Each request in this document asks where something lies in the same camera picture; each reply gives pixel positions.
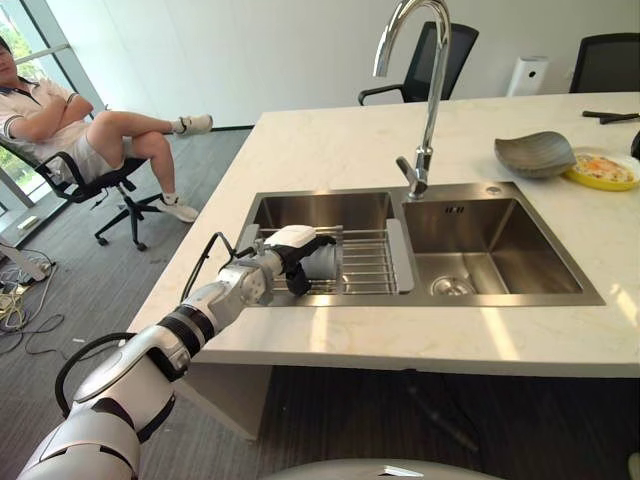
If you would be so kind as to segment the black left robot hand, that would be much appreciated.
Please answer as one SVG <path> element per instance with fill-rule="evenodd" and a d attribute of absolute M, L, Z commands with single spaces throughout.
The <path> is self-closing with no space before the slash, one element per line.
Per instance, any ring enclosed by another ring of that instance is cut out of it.
<path fill-rule="evenodd" d="M 306 294 L 312 280 L 336 279 L 336 244 L 332 236 L 307 225 L 285 226 L 265 240 L 265 246 L 281 258 L 287 288 L 295 296 Z"/>

